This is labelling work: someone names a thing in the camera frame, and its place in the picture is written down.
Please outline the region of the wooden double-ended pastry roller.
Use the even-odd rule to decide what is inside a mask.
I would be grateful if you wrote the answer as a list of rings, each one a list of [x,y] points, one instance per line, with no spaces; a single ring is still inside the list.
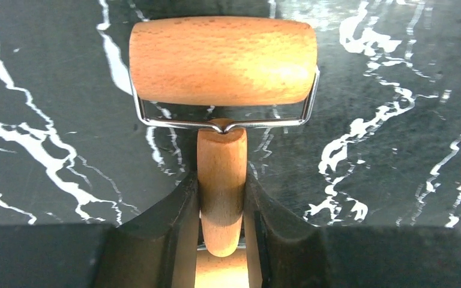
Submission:
[[[310,117],[319,81],[313,28],[293,20],[197,16],[133,26],[130,78],[139,120],[197,131],[199,235],[214,256],[231,255],[244,232],[247,130],[292,127]],[[299,117],[237,121],[153,118],[144,101],[192,106],[303,102]]]

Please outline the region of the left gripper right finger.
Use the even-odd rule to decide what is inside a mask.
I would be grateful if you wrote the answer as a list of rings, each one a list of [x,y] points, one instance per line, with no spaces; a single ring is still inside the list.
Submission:
[[[356,272],[337,263],[330,251],[331,234],[353,226],[316,227],[278,200],[246,174],[244,232],[249,287],[357,287]]]

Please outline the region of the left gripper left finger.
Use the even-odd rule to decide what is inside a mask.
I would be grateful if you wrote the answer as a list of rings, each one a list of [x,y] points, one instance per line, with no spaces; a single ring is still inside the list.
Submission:
[[[194,287],[199,238],[197,177],[110,233],[95,287]]]

